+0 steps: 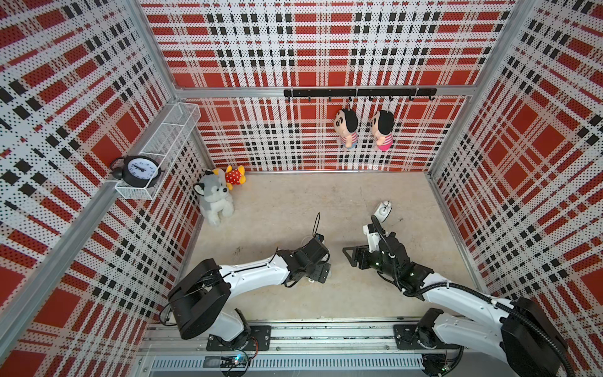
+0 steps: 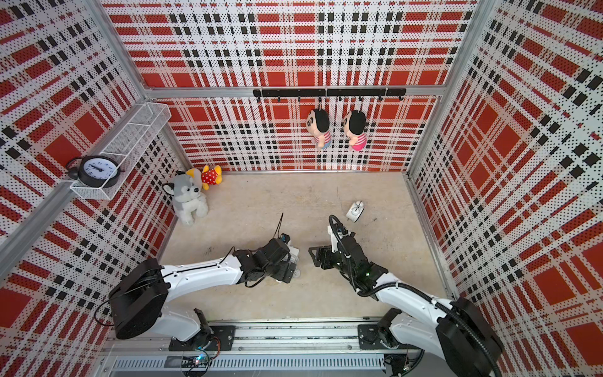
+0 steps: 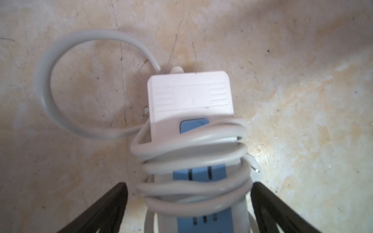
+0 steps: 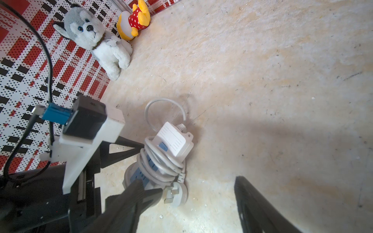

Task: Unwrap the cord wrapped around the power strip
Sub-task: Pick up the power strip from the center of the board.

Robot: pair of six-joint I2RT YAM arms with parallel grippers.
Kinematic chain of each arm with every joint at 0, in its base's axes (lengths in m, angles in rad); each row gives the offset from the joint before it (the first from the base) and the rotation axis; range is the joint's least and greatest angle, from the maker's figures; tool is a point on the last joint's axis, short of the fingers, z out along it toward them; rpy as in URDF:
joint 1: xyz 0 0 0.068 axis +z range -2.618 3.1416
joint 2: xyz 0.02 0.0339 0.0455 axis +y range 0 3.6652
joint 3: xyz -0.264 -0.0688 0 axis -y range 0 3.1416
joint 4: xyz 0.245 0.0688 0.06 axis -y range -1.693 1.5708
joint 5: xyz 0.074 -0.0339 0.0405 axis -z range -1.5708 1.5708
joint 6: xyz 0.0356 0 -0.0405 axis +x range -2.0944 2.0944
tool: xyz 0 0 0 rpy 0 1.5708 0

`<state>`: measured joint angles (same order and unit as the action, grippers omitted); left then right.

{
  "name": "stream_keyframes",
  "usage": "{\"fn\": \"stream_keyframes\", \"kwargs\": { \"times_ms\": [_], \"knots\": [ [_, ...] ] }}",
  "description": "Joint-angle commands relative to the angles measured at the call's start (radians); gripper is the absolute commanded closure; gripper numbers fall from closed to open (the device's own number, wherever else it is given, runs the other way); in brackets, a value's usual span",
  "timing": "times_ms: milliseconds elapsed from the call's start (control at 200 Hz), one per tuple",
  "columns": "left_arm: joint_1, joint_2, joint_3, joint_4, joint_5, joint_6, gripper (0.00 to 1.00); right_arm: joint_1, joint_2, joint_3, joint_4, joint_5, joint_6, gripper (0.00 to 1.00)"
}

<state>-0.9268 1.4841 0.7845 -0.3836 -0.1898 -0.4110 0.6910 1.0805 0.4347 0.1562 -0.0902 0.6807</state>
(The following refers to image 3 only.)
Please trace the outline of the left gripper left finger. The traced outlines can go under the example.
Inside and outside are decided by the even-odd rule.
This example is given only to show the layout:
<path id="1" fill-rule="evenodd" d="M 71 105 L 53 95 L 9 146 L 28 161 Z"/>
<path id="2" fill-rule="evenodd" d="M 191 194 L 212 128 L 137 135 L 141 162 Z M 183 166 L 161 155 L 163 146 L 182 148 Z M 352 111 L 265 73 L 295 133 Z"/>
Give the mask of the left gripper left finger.
<path id="1" fill-rule="evenodd" d="M 127 201 L 126 183 L 120 182 L 59 232 L 118 233 Z"/>

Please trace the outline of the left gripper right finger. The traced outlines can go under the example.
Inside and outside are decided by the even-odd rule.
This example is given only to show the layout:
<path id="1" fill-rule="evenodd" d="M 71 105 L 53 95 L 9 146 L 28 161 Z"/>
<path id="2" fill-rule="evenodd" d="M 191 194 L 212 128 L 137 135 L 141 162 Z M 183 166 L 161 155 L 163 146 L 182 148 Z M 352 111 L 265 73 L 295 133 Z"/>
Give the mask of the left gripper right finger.
<path id="1" fill-rule="evenodd" d="M 260 233 L 318 233 L 261 182 L 253 183 L 251 200 Z"/>

